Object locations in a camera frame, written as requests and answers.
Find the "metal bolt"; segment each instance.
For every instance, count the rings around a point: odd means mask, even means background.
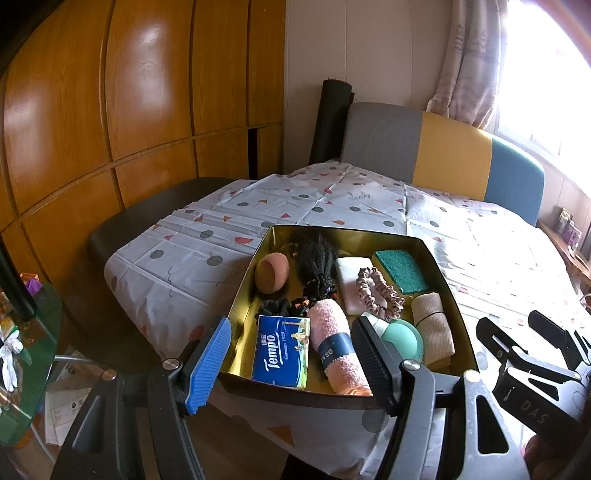
[[[480,381],[480,373],[476,370],[466,370],[464,377],[471,383],[478,383]]]
[[[167,358],[164,362],[162,362],[162,367],[165,370],[176,370],[180,364],[181,362],[179,362],[176,358]]]
[[[100,377],[105,382],[110,382],[111,380],[114,380],[115,378],[117,378],[117,372],[115,370],[113,370],[112,368],[109,368],[108,370],[105,370]]]
[[[416,372],[419,368],[421,368],[421,364],[411,358],[402,362],[402,366],[411,372]]]

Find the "white cap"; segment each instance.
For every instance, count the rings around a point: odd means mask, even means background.
[[[386,332],[386,328],[388,328],[390,326],[390,324],[382,319],[377,318],[375,315],[372,315],[370,312],[364,312],[362,314],[362,317],[366,317],[369,322],[371,323],[371,326],[374,327],[374,330],[376,331],[376,333],[378,334],[378,336],[380,338],[382,338],[382,335]]]

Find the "green glass tabletop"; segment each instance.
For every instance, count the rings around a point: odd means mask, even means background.
[[[24,346],[16,355],[18,388],[8,393],[0,381],[0,445],[13,446],[29,428],[45,392],[56,354],[61,326],[61,300],[56,290],[43,284],[35,296],[37,314],[28,322],[14,316]]]

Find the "sponge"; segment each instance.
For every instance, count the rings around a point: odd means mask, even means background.
[[[432,290],[417,262],[406,250],[378,251],[374,253],[372,262],[382,272],[386,282],[395,283],[403,295]]]

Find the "braided hair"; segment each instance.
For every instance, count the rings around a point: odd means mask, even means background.
[[[318,234],[317,237],[301,237],[294,243],[295,270],[304,284],[303,296],[292,302],[292,306],[306,314],[317,302],[325,299],[336,300],[335,262],[336,248]]]

